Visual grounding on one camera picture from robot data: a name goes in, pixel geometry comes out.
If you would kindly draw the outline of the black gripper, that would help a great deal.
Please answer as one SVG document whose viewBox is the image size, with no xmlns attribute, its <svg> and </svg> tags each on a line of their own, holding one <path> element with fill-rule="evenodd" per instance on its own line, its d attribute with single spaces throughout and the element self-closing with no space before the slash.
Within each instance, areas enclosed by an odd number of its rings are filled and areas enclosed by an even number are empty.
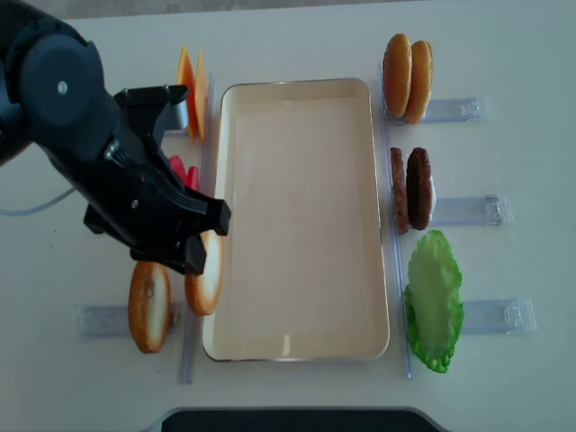
<svg viewBox="0 0 576 432">
<path fill-rule="evenodd" d="M 84 194 L 101 217 L 87 225 L 127 245 L 135 260 L 201 275 L 207 256 L 201 234 L 226 236 L 230 207 L 186 187 L 164 156 L 121 161 L 102 159 L 86 177 Z"/>
</svg>

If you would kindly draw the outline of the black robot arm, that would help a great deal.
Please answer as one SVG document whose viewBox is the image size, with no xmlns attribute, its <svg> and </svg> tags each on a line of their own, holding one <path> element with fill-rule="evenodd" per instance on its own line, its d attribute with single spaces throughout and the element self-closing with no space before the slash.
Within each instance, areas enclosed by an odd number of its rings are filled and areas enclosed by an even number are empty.
<svg viewBox="0 0 576 432">
<path fill-rule="evenodd" d="M 109 94 L 96 46 L 22 1 L 1 4 L 1 159 L 31 144 L 87 199 L 85 225 L 132 258 L 201 273 L 201 235 L 226 235 L 230 208 L 179 179 L 161 148 L 188 123 L 183 85 Z"/>
</svg>

